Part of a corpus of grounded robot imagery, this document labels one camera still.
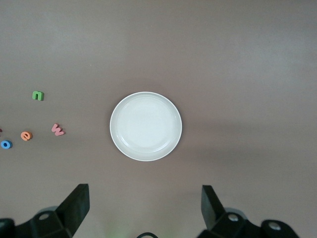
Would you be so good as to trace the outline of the pink foam letter w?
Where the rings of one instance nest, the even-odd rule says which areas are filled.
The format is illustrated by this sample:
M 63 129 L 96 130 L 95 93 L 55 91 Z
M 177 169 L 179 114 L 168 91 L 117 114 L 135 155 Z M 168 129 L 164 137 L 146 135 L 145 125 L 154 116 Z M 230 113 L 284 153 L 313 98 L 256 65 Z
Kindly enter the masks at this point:
M 53 132 L 55 136 L 65 135 L 65 131 L 63 131 L 62 127 L 60 127 L 58 123 L 53 124 L 51 132 Z

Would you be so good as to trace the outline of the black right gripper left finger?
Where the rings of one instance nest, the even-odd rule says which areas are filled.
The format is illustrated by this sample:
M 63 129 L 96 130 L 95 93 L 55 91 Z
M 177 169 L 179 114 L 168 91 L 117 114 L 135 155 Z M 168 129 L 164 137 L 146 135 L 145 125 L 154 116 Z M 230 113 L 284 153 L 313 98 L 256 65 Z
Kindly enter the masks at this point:
M 16 225 L 0 218 L 0 238 L 73 238 L 89 212 L 89 185 L 79 184 L 53 211 L 43 211 Z

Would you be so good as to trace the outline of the beige round plate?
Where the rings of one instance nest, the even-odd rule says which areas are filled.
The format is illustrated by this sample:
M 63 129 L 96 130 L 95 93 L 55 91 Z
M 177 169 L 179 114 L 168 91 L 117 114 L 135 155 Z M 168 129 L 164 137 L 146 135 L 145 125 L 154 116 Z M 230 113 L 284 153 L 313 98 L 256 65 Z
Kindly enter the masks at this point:
M 109 121 L 110 135 L 117 149 L 142 162 L 169 155 L 178 145 L 182 129 L 177 107 L 154 92 L 126 96 L 116 105 Z

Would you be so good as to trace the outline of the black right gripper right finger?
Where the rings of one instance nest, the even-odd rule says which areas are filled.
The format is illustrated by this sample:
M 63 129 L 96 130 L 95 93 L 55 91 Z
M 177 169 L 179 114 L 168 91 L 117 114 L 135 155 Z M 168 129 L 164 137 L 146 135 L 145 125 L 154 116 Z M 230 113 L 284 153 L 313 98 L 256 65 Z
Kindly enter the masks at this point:
M 228 212 L 210 185 L 202 186 L 201 212 L 206 225 L 197 238 L 300 238 L 286 223 L 264 220 L 260 226 L 236 212 Z

